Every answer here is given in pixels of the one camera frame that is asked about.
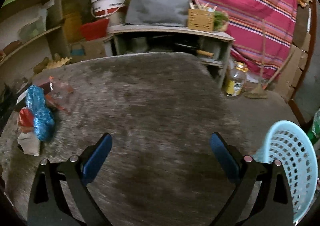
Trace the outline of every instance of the blue plastic bag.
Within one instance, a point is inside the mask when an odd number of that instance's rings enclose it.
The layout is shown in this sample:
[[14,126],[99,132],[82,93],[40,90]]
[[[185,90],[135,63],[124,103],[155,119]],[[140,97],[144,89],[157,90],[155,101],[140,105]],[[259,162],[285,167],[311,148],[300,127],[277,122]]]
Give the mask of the blue plastic bag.
[[47,141],[53,133],[54,120],[50,109],[45,104],[43,89],[31,85],[27,91],[26,105],[34,116],[34,133],[37,139]]

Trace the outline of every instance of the metal bolt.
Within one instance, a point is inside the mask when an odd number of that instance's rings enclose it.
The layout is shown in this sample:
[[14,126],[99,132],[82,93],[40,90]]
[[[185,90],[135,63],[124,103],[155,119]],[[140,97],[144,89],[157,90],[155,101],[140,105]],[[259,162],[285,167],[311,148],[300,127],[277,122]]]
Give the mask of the metal bolt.
[[74,156],[70,157],[70,161],[71,161],[71,162],[77,162],[77,161],[78,161],[78,159],[79,159],[79,157],[78,157],[78,156],[76,156],[76,155],[74,155]]
[[246,162],[248,162],[248,163],[252,162],[252,160],[253,160],[253,158],[250,157],[250,156],[244,156],[243,159],[244,159]]
[[277,160],[275,160],[275,165],[276,165],[276,166],[281,166],[281,161],[280,161],[280,160],[278,160],[278,159],[277,159]]
[[47,159],[42,159],[40,165],[46,165],[48,163]]

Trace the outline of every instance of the yellow label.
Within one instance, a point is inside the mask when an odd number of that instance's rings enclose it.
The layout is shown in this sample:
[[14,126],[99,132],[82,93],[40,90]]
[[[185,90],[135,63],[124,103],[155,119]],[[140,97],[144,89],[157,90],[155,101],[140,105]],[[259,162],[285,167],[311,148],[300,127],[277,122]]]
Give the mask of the yellow label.
[[232,96],[237,96],[240,94],[243,83],[235,83],[234,81],[229,81],[226,93]]

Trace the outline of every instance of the bucket handle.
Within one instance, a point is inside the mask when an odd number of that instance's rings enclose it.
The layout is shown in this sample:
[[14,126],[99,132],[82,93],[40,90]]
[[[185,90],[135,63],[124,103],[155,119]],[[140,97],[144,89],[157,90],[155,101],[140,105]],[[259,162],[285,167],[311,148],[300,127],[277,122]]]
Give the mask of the bucket handle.
[[114,11],[108,14],[104,14],[104,15],[100,15],[100,16],[95,16],[95,14],[93,13],[93,5],[91,6],[91,15],[95,18],[105,18],[105,17],[110,17],[112,14],[116,13],[125,3],[126,0],[123,1],[123,3]]

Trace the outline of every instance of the blue plastic basket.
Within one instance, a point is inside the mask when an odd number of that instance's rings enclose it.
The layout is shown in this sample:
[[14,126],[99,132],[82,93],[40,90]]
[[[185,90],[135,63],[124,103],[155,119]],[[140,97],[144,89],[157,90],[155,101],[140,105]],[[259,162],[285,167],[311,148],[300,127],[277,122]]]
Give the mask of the blue plastic basket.
[[290,185],[294,222],[308,210],[316,191],[318,166],[313,146],[296,124],[282,120],[269,129],[253,158],[258,162],[282,162]]

